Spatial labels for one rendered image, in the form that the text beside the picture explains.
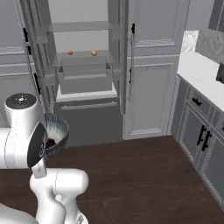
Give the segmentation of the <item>blue-grey streaked bowl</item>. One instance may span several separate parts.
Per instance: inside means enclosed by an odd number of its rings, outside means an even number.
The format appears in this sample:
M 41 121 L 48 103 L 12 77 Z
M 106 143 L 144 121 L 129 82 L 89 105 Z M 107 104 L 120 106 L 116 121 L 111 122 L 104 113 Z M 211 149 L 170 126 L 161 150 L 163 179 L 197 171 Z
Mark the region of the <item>blue-grey streaked bowl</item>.
M 45 114 L 45 123 L 48 139 L 55 142 L 54 145 L 46 146 L 45 159 L 49 159 L 65 148 L 69 136 L 69 126 L 63 117 L 54 114 Z

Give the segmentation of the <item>grey left fridge door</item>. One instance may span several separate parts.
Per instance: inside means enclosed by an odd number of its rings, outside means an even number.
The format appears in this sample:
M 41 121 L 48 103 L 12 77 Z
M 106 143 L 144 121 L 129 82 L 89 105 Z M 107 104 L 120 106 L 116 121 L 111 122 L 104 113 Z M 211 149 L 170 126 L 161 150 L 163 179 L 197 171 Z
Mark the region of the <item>grey left fridge door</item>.
M 27 31 L 40 93 L 46 112 L 53 111 L 58 91 L 58 77 L 53 62 L 57 57 L 48 0 L 18 0 Z

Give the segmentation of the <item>grey fridge freezer drawer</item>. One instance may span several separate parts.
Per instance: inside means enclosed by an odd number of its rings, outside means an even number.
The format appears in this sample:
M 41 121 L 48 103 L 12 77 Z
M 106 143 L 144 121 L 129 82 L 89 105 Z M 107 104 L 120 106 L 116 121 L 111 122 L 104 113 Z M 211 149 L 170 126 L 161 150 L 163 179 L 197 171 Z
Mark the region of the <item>grey fridge freezer drawer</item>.
M 81 106 L 117 102 L 114 107 L 62 110 L 62 106 Z M 123 139 L 123 116 L 117 97 L 84 101 L 55 102 L 53 113 L 68 122 L 67 147 L 120 142 Z

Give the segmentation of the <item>grey fridge crisper drawer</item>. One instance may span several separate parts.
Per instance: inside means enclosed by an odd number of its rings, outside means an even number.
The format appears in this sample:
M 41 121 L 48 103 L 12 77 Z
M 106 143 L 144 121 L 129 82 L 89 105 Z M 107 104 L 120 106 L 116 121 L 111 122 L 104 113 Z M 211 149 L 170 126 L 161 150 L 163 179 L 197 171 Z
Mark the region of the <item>grey fridge crisper drawer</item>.
M 59 84 L 62 94 L 108 91 L 112 89 L 110 64 L 61 66 Z

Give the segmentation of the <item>grey drawer front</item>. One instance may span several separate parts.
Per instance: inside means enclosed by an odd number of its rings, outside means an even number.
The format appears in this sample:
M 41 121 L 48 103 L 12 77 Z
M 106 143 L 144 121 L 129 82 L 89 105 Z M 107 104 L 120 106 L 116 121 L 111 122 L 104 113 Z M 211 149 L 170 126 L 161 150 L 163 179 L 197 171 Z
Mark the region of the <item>grey drawer front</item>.
M 192 101 L 192 98 L 195 98 L 195 99 L 198 98 L 198 100 L 202 102 L 202 104 L 200 106 L 197 106 Z M 186 100 L 190 103 L 190 105 L 196 112 L 198 112 L 204 118 L 206 119 L 208 118 L 209 112 L 211 109 L 211 104 L 200 92 L 195 90 L 193 87 L 189 87 L 187 90 Z

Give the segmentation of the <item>grey right fridge door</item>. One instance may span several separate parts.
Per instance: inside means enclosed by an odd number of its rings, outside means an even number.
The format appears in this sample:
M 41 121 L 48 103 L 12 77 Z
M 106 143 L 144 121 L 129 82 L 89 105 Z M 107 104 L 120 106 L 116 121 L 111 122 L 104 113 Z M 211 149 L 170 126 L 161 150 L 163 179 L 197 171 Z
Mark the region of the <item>grey right fridge door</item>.
M 126 83 L 127 83 L 127 57 L 129 44 L 129 0 L 119 0 L 119 32 L 120 32 L 120 48 L 119 48 L 119 98 L 120 111 L 124 115 L 126 113 Z

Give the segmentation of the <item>grey tall cupboard run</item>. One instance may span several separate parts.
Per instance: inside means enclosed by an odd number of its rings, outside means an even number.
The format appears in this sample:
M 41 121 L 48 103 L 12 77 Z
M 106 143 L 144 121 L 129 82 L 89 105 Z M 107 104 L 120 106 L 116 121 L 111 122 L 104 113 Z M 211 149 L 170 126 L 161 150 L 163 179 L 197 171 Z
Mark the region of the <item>grey tall cupboard run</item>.
M 0 127 L 8 127 L 5 100 L 17 93 L 38 96 L 15 0 L 0 0 Z

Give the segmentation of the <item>grey base cupboard door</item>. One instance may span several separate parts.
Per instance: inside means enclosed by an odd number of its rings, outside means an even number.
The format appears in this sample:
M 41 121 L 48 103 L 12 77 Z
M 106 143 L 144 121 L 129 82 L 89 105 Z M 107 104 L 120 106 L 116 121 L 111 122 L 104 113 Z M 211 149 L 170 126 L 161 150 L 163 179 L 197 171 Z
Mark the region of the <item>grey base cupboard door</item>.
M 207 128 L 206 120 L 189 103 L 186 103 L 178 133 L 178 142 L 194 168 L 198 165 L 200 148 L 203 143 L 197 145 L 202 125 Z
M 208 143 L 200 174 L 210 193 L 224 210 L 224 142 L 215 134 Z

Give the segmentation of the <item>tall grey cupboard door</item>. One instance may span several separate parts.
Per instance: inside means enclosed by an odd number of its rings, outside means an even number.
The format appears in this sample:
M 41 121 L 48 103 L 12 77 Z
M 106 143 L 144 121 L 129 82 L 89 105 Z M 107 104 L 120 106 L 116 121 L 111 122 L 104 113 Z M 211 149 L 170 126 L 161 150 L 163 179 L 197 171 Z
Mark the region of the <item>tall grey cupboard door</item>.
M 190 0 L 134 0 L 135 55 L 180 54 Z
M 178 64 L 178 54 L 127 58 L 125 140 L 167 134 Z

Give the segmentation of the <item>dark grey wall cupboard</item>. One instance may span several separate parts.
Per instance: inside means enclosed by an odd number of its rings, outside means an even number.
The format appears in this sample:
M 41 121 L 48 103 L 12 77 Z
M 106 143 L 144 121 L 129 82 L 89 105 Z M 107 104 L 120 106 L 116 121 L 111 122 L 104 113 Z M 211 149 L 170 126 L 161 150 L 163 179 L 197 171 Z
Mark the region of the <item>dark grey wall cupboard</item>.
M 208 28 L 224 32 L 224 0 L 214 0 Z

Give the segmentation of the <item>grey fridge door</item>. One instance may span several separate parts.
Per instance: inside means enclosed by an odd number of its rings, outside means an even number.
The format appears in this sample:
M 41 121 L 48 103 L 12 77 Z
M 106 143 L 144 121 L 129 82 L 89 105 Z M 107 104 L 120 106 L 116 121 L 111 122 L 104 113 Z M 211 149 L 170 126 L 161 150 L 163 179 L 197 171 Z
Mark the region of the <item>grey fridge door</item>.
M 127 83 L 127 57 L 129 44 L 129 0 L 119 0 L 119 32 L 120 32 L 120 48 L 119 48 L 119 98 L 120 111 L 124 115 L 126 113 L 126 83 Z
M 18 0 L 27 31 L 40 93 L 46 112 L 53 111 L 58 91 L 58 77 L 53 62 L 57 57 L 48 0 Z

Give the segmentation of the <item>dark appliance on worktop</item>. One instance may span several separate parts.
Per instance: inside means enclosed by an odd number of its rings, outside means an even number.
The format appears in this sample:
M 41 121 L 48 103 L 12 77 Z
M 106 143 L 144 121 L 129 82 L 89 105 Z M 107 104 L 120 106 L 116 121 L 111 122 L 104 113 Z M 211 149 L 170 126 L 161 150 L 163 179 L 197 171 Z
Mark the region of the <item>dark appliance on worktop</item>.
M 216 80 L 224 84 L 224 64 L 220 63 L 219 69 L 216 75 Z

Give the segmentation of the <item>clear fridge shelf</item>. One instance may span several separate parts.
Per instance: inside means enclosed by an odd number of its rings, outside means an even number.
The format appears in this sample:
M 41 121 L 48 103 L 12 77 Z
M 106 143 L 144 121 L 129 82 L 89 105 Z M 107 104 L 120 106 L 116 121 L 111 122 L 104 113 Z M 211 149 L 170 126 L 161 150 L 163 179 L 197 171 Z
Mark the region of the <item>clear fridge shelf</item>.
M 101 31 L 112 29 L 113 25 L 108 21 L 53 23 L 49 26 L 49 32 L 83 32 Z

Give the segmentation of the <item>grey open fridge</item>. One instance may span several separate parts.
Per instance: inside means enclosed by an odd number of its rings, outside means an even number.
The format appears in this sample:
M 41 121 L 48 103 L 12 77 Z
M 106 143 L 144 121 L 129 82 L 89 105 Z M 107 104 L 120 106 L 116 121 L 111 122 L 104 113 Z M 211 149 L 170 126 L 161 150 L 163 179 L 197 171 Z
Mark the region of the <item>grey open fridge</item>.
M 53 23 L 108 21 L 112 29 L 101 31 L 53 32 L 57 57 L 53 62 L 59 81 L 60 67 L 110 64 L 112 89 L 108 91 L 62 94 L 60 81 L 56 102 L 119 98 L 119 0 L 48 0 Z

